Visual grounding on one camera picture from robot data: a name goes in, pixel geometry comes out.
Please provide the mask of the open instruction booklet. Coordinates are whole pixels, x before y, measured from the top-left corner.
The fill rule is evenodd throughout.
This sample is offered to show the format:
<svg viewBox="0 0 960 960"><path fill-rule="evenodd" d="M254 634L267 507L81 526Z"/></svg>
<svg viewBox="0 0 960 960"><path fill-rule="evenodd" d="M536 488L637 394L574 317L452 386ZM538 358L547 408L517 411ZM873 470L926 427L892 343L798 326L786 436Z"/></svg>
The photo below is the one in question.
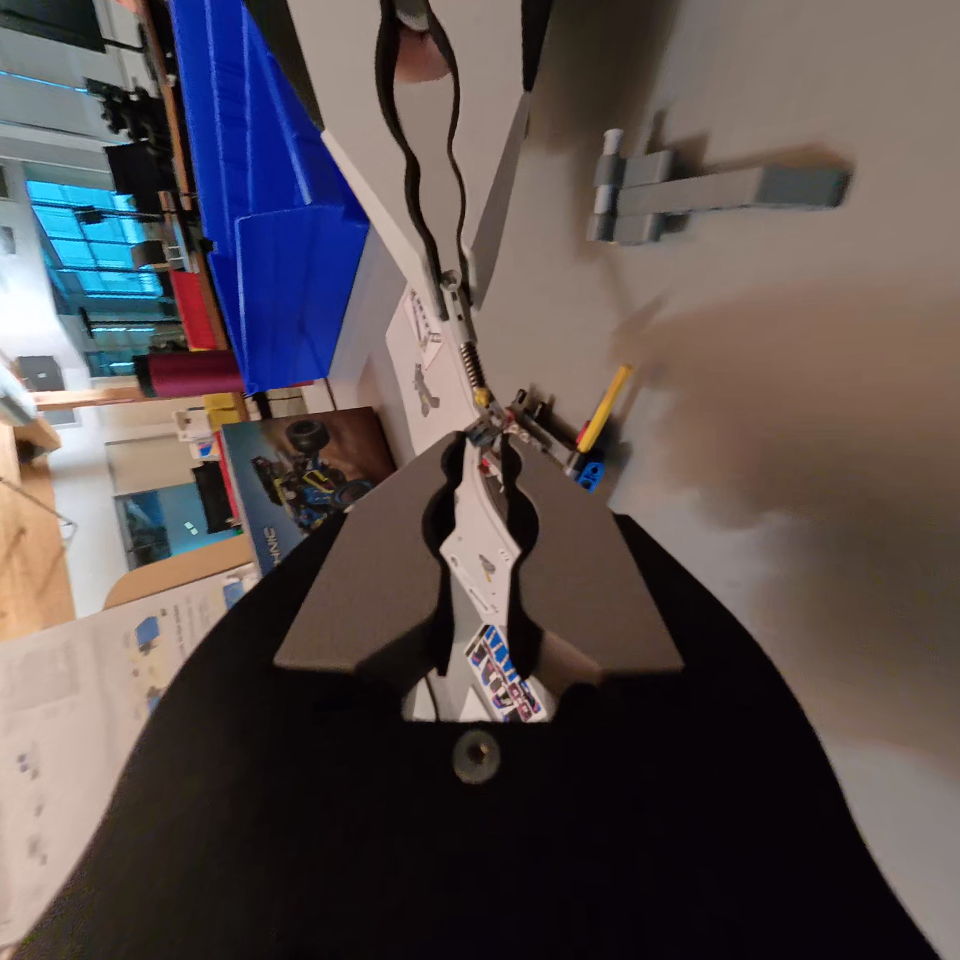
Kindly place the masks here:
<svg viewBox="0 0 960 960"><path fill-rule="evenodd" d="M137 738L252 564L2 644L4 844L25 870L71 861Z"/></svg>
<svg viewBox="0 0 960 960"><path fill-rule="evenodd" d="M441 322L409 285L387 328L386 344L414 452L423 453L453 431L465 432L478 412L459 355ZM494 505L481 462L481 451L468 442L455 528L441 553L483 622L505 633L511 572L520 550Z"/></svg>

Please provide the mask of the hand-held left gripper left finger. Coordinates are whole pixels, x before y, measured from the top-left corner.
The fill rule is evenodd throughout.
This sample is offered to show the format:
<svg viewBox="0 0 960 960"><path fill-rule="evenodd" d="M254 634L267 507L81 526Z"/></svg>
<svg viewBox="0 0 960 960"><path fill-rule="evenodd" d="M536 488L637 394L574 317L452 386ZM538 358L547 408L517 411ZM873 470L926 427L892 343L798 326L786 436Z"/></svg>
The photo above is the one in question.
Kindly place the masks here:
<svg viewBox="0 0 960 960"><path fill-rule="evenodd" d="M302 710L405 710L450 659L450 568L440 542L466 436L453 430L346 514L273 659L273 678Z"/></svg>

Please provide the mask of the dark grey lego arm assembly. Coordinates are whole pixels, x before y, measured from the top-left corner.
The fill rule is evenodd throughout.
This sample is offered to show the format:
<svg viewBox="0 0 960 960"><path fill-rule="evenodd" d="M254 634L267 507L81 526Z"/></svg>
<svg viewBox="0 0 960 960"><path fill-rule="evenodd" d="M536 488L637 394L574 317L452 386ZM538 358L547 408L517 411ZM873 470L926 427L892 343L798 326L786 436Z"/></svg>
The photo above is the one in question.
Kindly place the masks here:
<svg viewBox="0 0 960 960"><path fill-rule="evenodd" d="M639 247L659 242L672 222L738 210L835 210L855 168L847 163L776 163L680 175L675 150L622 151L624 131L604 131L595 164L590 243Z"/></svg>

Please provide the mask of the lego shock absorber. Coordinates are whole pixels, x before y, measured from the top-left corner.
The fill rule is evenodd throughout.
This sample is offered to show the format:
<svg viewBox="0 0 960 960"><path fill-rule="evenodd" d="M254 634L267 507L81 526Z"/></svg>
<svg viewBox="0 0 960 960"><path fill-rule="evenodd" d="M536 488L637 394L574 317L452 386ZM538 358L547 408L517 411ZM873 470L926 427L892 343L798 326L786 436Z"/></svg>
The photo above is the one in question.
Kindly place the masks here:
<svg viewBox="0 0 960 960"><path fill-rule="evenodd" d="M439 277L438 294L443 337L450 344L468 401L487 434L503 434L509 426L509 415L487 381L461 274L444 271Z"/></svg>

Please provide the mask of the maroon bottle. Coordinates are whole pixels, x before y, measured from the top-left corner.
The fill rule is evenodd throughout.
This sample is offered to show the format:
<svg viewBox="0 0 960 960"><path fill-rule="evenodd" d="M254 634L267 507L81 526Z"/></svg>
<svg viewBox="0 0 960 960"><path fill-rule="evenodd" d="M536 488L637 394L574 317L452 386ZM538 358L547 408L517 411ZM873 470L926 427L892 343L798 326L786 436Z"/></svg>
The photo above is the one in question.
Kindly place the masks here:
<svg viewBox="0 0 960 960"><path fill-rule="evenodd" d="M132 364L140 391L152 400L247 391L230 350L152 352L134 356Z"/></svg>

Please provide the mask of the red box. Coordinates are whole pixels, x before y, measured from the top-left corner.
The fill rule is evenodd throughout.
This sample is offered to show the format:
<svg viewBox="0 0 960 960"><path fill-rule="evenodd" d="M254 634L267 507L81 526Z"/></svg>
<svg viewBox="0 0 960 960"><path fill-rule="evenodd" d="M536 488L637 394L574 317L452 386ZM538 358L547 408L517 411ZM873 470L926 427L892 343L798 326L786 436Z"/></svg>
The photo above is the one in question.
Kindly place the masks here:
<svg viewBox="0 0 960 960"><path fill-rule="evenodd" d="M199 275L186 270L171 270L168 277L188 348L192 351L218 350Z"/></svg>

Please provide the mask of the person's right hand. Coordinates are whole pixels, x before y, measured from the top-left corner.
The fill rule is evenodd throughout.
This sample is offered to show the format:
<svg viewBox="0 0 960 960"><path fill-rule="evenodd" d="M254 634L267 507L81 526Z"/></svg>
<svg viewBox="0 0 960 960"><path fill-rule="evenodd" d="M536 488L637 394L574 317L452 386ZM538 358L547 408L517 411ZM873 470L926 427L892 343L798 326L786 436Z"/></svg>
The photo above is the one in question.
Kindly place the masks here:
<svg viewBox="0 0 960 960"><path fill-rule="evenodd" d="M428 31L399 27L394 78L415 85L438 81L450 75L450 65Z"/></svg>

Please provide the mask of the dark lego box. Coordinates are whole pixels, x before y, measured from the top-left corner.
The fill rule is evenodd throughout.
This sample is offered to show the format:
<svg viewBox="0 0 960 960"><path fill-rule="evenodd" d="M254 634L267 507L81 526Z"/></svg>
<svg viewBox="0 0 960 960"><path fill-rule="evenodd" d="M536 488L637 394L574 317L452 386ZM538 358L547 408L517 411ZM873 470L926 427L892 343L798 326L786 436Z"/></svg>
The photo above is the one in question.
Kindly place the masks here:
<svg viewBox="0 0 960 960"><path fill-rule="evenodd" d="M261 576L396 469L370 407L228 424L220 443Z"/></svg>

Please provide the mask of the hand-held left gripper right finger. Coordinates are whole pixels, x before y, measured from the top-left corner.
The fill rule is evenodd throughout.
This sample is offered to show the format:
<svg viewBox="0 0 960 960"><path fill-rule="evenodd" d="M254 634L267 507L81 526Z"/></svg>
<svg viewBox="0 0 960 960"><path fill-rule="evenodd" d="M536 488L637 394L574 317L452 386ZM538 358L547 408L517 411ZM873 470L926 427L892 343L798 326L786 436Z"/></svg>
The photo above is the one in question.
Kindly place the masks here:
<svg viewBox="0 0 960 960"><path fill-rule="evenodd" d="M685 661L613 513L545 453L504 438L507 636L523 678L556 699L576 686L681 673Z"/></svg>

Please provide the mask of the lego chassis assembly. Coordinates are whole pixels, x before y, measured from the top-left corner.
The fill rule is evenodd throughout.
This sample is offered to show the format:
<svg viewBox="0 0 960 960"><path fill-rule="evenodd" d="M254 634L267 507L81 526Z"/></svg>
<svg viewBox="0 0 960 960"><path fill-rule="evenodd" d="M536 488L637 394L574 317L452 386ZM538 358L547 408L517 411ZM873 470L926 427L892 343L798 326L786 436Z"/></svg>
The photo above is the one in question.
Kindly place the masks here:
<svg viewBox="0 0 960 960"><path fill-rule="evenodd" d="M562 423L554 411L554 397L534 389L519 390L510 404L502 406L478 375L479 383L469 387L478 415L465 435L478 450L478 471L487 485L504 492L502 452L504 439L511 437L546 454L566 477L595 493L606 471L601 435L634 373L631 365L618 367L592 416L579 430Z"/></svg>

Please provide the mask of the blue plastic bin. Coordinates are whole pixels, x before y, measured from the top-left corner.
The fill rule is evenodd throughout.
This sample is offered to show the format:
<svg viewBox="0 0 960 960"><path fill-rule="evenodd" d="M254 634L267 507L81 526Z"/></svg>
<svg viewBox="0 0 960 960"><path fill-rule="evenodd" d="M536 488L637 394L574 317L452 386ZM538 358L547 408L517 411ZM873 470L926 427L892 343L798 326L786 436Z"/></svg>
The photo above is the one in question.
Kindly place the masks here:
<svg viewBox="0 0 960 960"><path fill-rule="evenodd" d="M248 215L316 204L364 212L244 2L167 6L200 218L214 246L226 250L234 220Z"/></svg>
<svg viewBox="0 0 960 960"><path fill-rule="evenodd" d="M234 220L209 266L246 393L328 375L368 232L338 203Z"/></svg>

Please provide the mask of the yellow box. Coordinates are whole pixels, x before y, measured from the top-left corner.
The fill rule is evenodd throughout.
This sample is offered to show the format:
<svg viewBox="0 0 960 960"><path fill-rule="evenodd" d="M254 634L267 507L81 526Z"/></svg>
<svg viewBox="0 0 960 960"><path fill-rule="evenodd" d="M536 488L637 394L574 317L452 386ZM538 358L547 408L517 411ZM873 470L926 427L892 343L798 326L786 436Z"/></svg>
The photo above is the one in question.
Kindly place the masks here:
<svg viewBox="0 0 960 960"><path fill-rule="evenodd" d="M224 426L250 420L246 397L242 393L206 393L202 396L202 403L212 434L218 433Z"/></svg>

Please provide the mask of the beige cardboard panel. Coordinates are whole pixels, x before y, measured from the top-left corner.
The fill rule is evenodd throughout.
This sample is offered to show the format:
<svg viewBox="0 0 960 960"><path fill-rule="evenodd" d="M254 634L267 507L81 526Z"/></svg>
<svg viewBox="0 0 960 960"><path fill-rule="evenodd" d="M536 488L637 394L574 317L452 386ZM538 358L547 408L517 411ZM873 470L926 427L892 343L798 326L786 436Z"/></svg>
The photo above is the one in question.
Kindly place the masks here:
<svg viewBox="0 0 960 960"><path fill-rule="evenodd" d="M250 537L235 535L128 571L114 584L102 608L108 610L243 568L254 559Z"/></svg>

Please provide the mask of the sticker sheet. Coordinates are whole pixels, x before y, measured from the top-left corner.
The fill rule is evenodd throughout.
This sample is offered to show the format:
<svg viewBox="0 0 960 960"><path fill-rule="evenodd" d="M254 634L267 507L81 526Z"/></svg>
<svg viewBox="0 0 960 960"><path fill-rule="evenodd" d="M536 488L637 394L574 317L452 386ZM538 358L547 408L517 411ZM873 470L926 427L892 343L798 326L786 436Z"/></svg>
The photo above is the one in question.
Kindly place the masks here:
<svg viewBox="0 0 960 960"><path fill-rule="evenodd" d="M482 625L467 642L463 658L471 686L491 720L525 725L549 721L550 703L533 679L521 677L506 636L496 625Z"/></svg>

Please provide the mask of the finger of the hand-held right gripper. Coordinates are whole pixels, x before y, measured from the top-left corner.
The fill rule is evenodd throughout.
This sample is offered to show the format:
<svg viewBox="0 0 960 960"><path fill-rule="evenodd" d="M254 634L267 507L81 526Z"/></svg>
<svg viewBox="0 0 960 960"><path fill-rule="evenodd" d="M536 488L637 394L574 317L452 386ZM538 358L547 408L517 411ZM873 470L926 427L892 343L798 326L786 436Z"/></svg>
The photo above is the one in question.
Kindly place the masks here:
<svg viewBox="0 0 960 960"><path fill-rule="evenodd" d="M457 253L471 306L481 309L496 270L535 84L535 4L432 2L448 73L431 91L431 171L440 150L440 240Z"/></svg>
<svg viewBox="0 0 960 960"><path fill-rule="evenodd" d="M403 131L395 90L403 43L428 36L429 2L288 6L327 150L405 280L447 320L439 252L421 207L421 164Z"/></svg>

